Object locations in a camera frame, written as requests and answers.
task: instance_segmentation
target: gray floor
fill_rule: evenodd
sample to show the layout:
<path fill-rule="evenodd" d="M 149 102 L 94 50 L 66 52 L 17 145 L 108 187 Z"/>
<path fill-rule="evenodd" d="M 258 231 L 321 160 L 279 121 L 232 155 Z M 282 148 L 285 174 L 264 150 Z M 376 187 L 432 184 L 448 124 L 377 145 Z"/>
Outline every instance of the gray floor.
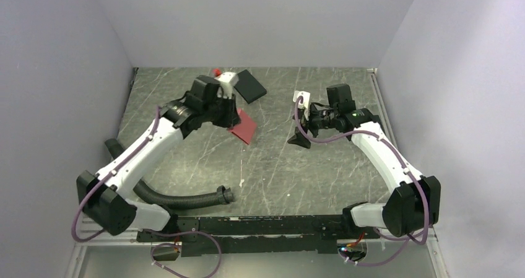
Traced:
<path fill-rule="evenodd" d="M 355 202 L 385 202 L 388 190 L 373 165 L 347 140 L 315 144 L 310 150 L 289 145 L 293 133 L 294 90 L 311 92 L 327 103 L 326 87 L 348 83 L 358 107 L 378 113 L 366 69 L 248 68 L 268 94 L 237 105 L 258 124 L 247 146 L 211 124 L 190 134 L 145 177 L 153 189 L 171 195 L 208 193 L 219 185 L 232 188 L 237 202 L 184 212 L 183 215 L 339 214 Z M 222 68 L 241 71 L 242 68 Z M 129 146 L 148 127 L 156 105 L 181 97 L 200 74 L 211 68 L 139 69 L 118 138 Z M 323 131 L 321 137 L 335 134 Z"/>

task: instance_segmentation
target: white wall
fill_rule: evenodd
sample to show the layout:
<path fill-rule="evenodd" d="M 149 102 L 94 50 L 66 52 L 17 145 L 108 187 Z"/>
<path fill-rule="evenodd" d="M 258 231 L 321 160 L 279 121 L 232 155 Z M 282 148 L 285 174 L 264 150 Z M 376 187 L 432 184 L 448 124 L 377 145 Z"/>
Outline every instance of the white wall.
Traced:
<path fill-rule="evenodd" d="M 442 184 L 451 277 L 525 272 L 525 0 L 415 0 L 379 66 L 400 148 Z"/>
<path fill-rule="evenodd" d="M 413 0 L 99 0 L 134 66 L 377 67 Z"/>
<path fill-rule="evenodd" d="M 62 277 L 132 69 L 96 0 L 0 0 L 0 277 Z"/>

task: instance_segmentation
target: red tag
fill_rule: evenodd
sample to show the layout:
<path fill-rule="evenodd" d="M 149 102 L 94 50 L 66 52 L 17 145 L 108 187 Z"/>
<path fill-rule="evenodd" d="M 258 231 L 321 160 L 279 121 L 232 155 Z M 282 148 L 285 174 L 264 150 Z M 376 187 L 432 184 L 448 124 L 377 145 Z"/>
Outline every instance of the red tag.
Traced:
<path fill-rule="evenodd" d="M 237 109 L 237 113 L 241 118 L 241 123 L 228 129 L 228 131 L 249 145 L 251 138 L 255 133 L 255 129 L 257 128 L 257 123 L 255 123 L 243 110 Z"/>
<path fill-rule="evenodd" d="M 222 72 L 220 71 L 220 69 L 213 69 L 213 73 L 214 73 L 214 76 L 218 77 L 222 74 Z"/>

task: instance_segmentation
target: black corrugated hose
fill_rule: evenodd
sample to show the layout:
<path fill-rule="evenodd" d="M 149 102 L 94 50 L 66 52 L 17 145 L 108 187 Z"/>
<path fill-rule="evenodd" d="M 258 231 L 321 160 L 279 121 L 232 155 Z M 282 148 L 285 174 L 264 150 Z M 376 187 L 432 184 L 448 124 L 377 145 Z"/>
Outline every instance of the black corrugated hose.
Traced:
<path fill-rule="evenodd" d="M 124 147 L 117 139 L 109 139 L 104 144 L 114 159 L 124 152 Z M 235 201 L 232 190 L 230 188 L 226 189 L 222 185 L 214 193 L 198 194 L 196 196 L 167 196 L 154 191 L 144 180 L 140 179 L 133 191 L 148 204 L 157 204 L 174 210 L 226 205 Z"/>

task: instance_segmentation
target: robotic arm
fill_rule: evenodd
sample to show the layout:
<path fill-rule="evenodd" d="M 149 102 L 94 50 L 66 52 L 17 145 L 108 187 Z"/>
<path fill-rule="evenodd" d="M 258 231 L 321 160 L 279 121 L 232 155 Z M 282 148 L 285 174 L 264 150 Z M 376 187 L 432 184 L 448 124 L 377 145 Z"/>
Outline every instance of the robotic arm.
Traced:
<path fill-rule="evenodd" d="M 111 235 L 118 235 L 128 227 L 176 231 L 177 215 L 170 209 L 128 197 L 149 167 L 202 123 L 211 122 L 221 128 L 240 123 L 233 94 L 237 81 L 233 72 L 216 78 L 199 76 L 183 98 L 170 101 L 158 110 L 144 134 L 117 159 L 95 175 L 83 172 L 77 179 L 81 211 Z M 80 209 L 72 234 L 77 241 L 85 241 L 75 230 Z"/>
<path fill-rule="evenodd" d="M 240 123 L 233 94 L 237 81 L 237 75 L 232 72 L 216 78 L 199 76 L 183 98 L 170 101 L 158 110 L 145 133 L 117 159 L 94 175 L 83 172 L 77 179 L 80 209 L 72 226 L 75 240 L 87 241 L 96 236 L 88 239 L 77 236 L 76 223 L 81 212 L 111 235 L 118 235 L 128 227 L 179 232 L 178 216 L 171 209 L 128 197 L 148 168 L 202 123 L 211 122 L 221 128 Z M 381 130 L 378 116 L 365 108 L 356 109 L 348 85 L 328 87 L 327 93 L 328 105 L 310 103 L 308 92 L 294 93 L 295 121 L 299 127 L 289 143 L 310 148 L 311 141 L 329 142 L 339 138 L 316 139 L 320 129 L 335 128 L 344 132 L 371 160 L 391 193 L 386 204 L 361 202 L 344 208 L 343 227 L 347 231 L 360 231 L 362 227 L 386 228 L 392 235 L 401 237 L 435 224 L 439 214 L 439 181 L 433 176 L 423 176 L 397 152 Z M 314 138 L 306 135 L 308 131 Z"/>
<path fill-rule="evenodd" d="M 379 116 L 366 108 L 356 109 L 348 85 L 330 86 L 327 95 L 329 105 L 323 105 L 310 103 L 308 92 L 294 93 L 294 119 L 298 127 L 288 143 L 309 149 L 311 141 L 331 142 L 345 136 L 370 159 L 391 194 L 386 204 L 361 202 L 343 209 L 343 223 L 347 228 L 385 228 L 401 237 L 437 223 L 439 181 L 434 176 L 423 176 L 395 149 L 384 135 Z M 320 129 L 329 128 L 345 134 L 330 139 L 315 138 Z M 308 131 L 314 138 L 306 135 Z"/>

